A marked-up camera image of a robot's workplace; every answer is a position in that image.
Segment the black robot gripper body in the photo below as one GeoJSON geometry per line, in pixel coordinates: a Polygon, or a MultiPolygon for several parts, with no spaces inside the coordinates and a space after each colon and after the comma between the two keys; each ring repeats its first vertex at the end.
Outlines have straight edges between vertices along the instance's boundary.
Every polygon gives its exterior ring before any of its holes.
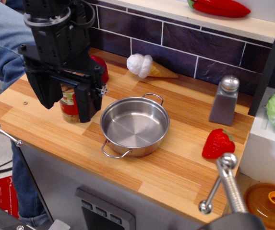
{"type": "Polygon", "coordinates": [[[24,23],[35,44],[22,45],[25,68],[49,71],[60,84],[85,83],[105,94],[104,68],[88,54],[89,28],[96,20],[93,7],[25,7],[24,23]]]}

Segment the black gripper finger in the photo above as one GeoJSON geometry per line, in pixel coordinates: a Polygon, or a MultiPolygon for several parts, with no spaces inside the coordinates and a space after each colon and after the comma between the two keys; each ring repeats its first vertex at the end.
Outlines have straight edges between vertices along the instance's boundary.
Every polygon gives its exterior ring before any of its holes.
{"type": "Polygon", "coordinates": [[[79,83],[74,91],[80,122],[87,123],[101,110],[102,95],[85,83],[79,83]]]}
{"type": "Polygon", "coordinates": [[[60,82],[49,71],[25,68],[27,79],[40,103],[50,109],[62,98],[60,82]]]}

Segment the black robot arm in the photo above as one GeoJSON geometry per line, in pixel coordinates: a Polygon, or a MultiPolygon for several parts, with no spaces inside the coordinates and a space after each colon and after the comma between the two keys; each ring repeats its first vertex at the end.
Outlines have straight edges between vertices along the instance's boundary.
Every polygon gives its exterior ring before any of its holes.
{"type": "Polygon", "coordinates": [[[62,98],[62,85],[74,89],[80,121],[101,109],[105,69],[89,55],[89,28],[96,12],[84,0],[25,0],[24,23],[35,45],[21,45],[28,81],[47,109],[62,98]]]}

